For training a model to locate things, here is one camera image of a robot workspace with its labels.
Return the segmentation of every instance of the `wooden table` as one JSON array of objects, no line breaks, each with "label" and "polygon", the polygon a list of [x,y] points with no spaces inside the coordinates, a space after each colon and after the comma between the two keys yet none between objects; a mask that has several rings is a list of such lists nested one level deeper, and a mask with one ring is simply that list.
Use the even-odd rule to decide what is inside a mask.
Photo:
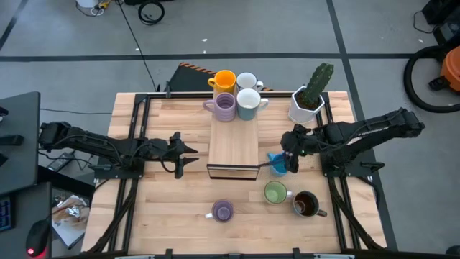
[{"label": "wooden table", "polygon": [[[134,95],[117,95],[110,137],[127,137]],[[347,92],[333,91],[329,96],[334,120],[353,122]],[[265,184],[275,180],[269,168],[262,168],[256,181],[211,180],[206,171],[211,113],[202,108],[203,101],[155,99],[150,105],[147,137],[168,139],[180,131],[182,140],[199,151],[189,156],[200,160],[187,165],[180,180],[166,173],[159,163],[146,164],[137,192],[129,254],[164,254],[167,248],[175,254],[291,253],[294,247],[302,253],[339,252],[331,195],[319,156],[300,158],[299,173],[276,179],[290,191],[313,192],[321,208],[328,212],[327,217],[300,218],[293,214],[289,201],[269,205],[263,195]],[[261,163],[268,161],[268,152],[281,151],[281,135],[293,129],[288,119],[289,103],[289,99],[270,99],[268,108],[258,115]],[[306,126],[316,127],[316,121]],[[377,243],[385,246],[372,188],[355,178],[349,178],[348,183],[357,219]],[[118,186],[119,180],[110,180],[95,193],[83,251],[94,245],[112,220]],[[236,214],[229,223],[205,219],[217,199],[234,204]],[[347,245],[351,247],[349,225],[345,216],[342,219]],[[119,228],[118,249],[123,229],[124,222]]]}]

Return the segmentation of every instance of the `orange container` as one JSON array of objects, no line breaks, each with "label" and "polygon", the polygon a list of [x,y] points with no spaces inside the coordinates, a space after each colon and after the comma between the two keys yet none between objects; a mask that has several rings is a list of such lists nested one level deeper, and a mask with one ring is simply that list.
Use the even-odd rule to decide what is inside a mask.
[{"label": "orange container", "polygon": [[460,91],[460,46],[447,53],[443,61],[441,76],[451,82],[451,88]]}]

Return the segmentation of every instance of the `mug handle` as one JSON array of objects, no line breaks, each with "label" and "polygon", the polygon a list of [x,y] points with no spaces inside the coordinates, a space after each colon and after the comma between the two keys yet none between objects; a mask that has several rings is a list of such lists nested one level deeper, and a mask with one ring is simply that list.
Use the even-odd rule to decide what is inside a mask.
[{"label": "mug handle", "polygon": [[257,110],[258,112],[261,112],[261,111],[265,110],[267,108],[269,102],[268,102],[267,98],[262,98],[262,99],[260,99],[260,103],[264,103],[264,104],[259,106],[259,108]]},{"label": "mug handle", "polygon": [[324,210],[320,209],[320,210],[318,210],[318,213],[316,215],[322,216],[322,217],[327,217],[328,213],[325,212]]},{"label": "mug handle", "polygon": [[208,79],[208,85],[212,88],[216,87],[216,80],[214,78]]},{"label": "mug handle", "polygon": [[256,83],[256,89],[257,89],[257,88],[264,88],[264,82],[258,81],[258,82]]},{"label": "mug handle", "polygon": [[209,108],[208,104],[214,104],[214,100],[208,100],[203,102],[203,108],[210,112],[214,112],[214,109]]}]

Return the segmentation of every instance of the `purple mug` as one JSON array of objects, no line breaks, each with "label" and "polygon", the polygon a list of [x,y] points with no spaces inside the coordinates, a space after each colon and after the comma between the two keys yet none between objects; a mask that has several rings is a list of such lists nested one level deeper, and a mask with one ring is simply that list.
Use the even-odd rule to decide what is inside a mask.
[{"label": "purple mug", "polygon": [[[214,108],[209,108],[208,104],[214,104]],[[235,96],[229,93],[221,93],[215,100],[204,101],[203,108],[213,112],[217,120],[221,122],[230,122],[236,114]]]},{"label": "purple mug", "polygon": [[217,222],[225,223],[233,217],[234,209],[230,201],[218,200],[214,203],[211,213],[204,215],[206,219],[215,219]]}]

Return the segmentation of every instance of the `cactus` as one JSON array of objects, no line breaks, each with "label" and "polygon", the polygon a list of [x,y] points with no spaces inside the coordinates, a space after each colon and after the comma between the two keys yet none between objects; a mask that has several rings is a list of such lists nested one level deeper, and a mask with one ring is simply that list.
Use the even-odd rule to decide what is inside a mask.
[{"label": "cactus", "polygon": [[307,88],[299,93],[297,98],[300,101],[299,104],[302,104],[307,109],[316,109],[318,97],[328,85],[333,73],[334,65],[327,63],[319,65],[311,76]]}]

